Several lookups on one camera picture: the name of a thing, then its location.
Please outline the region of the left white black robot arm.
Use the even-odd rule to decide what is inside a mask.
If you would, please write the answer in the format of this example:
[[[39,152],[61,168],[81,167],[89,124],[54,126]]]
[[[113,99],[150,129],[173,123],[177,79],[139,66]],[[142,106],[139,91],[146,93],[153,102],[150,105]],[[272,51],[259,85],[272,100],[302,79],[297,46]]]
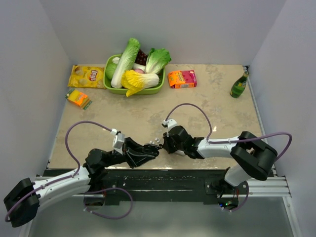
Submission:
[[[102,175],[107,167],[127,163],[136,168],[159,156],[161,145],[140,145],[131,138],[114,141],[113,150],[92,149],[83,165],[76,169],[41,181],[25,178],[9,192],[3,202],[7,210],[5,221],[20,227],[33,220],[38,209],[46,208],[73,195],[102,189]]]

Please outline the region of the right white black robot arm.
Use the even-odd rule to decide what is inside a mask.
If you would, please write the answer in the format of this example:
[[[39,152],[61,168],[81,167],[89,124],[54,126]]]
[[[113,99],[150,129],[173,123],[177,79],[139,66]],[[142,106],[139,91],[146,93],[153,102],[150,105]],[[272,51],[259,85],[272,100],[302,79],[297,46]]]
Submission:
[[[163,140],[163,148],[169,154],[181,152],[192,159],[233,158],[237,165],[230,167],[220,181],[220,189],[226,194],[251,178],[265,181],[277,158],[274,148],[248,131],[231,139],[208,141],[192,137],[178,125],[164,133]]]

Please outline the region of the orange pink snack box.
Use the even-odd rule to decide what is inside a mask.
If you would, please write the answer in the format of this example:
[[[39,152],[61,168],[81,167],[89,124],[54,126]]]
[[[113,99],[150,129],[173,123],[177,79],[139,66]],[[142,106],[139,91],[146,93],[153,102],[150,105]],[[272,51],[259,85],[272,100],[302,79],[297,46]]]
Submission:
[[[170,88],[192,88],[197,86],[197,78],[194,70],[173,71],[168,74]]]

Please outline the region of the green plastic basin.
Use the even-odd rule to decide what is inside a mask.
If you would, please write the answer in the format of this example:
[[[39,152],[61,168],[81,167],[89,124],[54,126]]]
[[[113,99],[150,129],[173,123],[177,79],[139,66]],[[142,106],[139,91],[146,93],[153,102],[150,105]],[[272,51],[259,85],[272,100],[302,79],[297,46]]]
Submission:
[[[134,69],[121,68],[119,64],[116,64],[115,73],[111,79],[106,76],[106,70],[109,63],[112,63],[114,56],[110,57],[106,63],[104,70],[104,86],[114,94],[125,94],[127,97],[134,94],[155,94],[161,89],[164,78],[165,69],[162,69],[159,73],[138,73]]]

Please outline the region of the yellow napa cabbage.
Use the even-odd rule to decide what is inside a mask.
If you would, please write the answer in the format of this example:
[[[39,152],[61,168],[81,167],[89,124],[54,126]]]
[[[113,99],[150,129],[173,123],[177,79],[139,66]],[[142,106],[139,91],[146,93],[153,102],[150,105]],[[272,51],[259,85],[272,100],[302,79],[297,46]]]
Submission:
[[[122,75],[121,84],[127,89],[126,97],[134,95],[144,89],[157,86],[159,77],[157,74],[140,74],[134,70],[126,71]]]

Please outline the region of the pink onion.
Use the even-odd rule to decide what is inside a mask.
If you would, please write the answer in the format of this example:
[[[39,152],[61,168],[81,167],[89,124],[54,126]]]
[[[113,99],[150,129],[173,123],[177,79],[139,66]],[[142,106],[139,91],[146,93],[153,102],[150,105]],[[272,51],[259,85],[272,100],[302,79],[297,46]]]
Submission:
[[[141,70],[141,69],[135,69],[134,71],[137,72],[137,73],[140,73],[140,74],[144,74],[144,73],[145,73],[145,72],[144,72],[143,70]]]

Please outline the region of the green leaf lettuce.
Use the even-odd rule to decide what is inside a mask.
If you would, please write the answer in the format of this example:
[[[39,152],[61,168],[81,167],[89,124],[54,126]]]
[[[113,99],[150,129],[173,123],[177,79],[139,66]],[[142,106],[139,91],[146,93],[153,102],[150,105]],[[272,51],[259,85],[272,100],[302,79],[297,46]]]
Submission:
[[[147,57],[145,73],[158,74],[171,61],[170,53],[165,48],[152,48]]]

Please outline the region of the orange yellow sponge pack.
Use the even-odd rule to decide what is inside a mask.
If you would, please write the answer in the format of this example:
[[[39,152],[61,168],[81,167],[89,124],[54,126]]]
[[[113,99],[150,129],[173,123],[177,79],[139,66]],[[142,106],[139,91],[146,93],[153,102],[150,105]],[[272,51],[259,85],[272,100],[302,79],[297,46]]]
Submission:
[[[66,99],[83,110],[86,110],[92,103],[85,93],[75,88],[70,89],[70,91],[66,94]]]

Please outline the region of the green glass bottle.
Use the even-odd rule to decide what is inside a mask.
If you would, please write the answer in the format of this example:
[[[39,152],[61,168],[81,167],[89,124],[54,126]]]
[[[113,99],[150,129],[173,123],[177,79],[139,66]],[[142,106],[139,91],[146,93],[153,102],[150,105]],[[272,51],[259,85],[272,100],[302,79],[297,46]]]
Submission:
[[[247,84],[247,79],[249,77],[249,72],[246,71],[243,73],[243,75],[233,84],[231,91],[230,91],[230,95],[233,98],[238,98],[240,97],[245,88],[246,88],[246,84]]]

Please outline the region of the dark red grapes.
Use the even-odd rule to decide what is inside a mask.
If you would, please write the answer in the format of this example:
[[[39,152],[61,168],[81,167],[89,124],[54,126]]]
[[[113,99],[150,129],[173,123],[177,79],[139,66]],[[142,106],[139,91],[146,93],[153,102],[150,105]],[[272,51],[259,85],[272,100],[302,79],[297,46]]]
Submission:
[[[141,49],[138,51],[138,54],[135,59],[136,64],[145,66],[147,62],[148,54],[144,53]]]

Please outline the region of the round green cabbage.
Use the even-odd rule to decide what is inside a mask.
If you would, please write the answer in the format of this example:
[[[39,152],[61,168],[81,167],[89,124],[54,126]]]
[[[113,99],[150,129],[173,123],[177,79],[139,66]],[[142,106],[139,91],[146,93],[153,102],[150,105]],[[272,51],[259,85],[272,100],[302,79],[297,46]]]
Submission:
[[[107,79],[111,80],[113,78],[114,72],[117,68],[117,64],[109,63],[105,68],[105,76]]]

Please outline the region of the green napa cabbage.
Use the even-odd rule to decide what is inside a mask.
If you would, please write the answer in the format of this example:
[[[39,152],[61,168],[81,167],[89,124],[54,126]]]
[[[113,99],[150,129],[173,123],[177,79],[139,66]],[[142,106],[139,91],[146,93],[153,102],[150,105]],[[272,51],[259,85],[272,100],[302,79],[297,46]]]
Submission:
[[[111,86],[113,88],[122,88],[122,75],[126,71],[132,69],[132,66],[134,65],[140,47],[141,44],[136,38],[129,39],[127,46],[119,59],[119,62],[112,77]]]

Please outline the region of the yellow Lays chips bag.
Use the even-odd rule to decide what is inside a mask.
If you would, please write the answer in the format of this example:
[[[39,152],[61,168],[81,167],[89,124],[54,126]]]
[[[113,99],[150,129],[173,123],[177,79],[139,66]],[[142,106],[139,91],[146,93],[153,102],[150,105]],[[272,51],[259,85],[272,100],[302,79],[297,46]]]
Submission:
[[[104,67],[73,65],[68,87],[105,89]]]

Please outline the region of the white radish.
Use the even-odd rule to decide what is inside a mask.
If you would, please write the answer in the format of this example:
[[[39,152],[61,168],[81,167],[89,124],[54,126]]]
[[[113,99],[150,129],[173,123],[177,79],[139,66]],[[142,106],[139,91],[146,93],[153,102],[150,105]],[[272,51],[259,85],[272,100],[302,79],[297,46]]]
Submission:
[[[118,64],[118,63],[119,63],[119,57],[114,57],[114,58],[112,59],[112,62],[113,62],[114,64]],[[140,64],[134,63],[132,69],[133,69],[133,70],[142,70],[142,71],[144,72],[144,71],[145,71],[145,67],[146,67],[146,66],[144,66],[144,65],[140,65]]]

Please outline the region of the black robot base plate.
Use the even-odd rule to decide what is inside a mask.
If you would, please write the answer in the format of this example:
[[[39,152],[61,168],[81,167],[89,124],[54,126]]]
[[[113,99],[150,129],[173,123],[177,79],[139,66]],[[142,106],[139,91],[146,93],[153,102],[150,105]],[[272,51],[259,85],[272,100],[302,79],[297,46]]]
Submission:
[[[232,186],[224,184],[225,173],[225,170],[107,169],[91,179],[86,194],[104,194],[106,205],[129,200],[217,204],[218,197],[235,194]]]

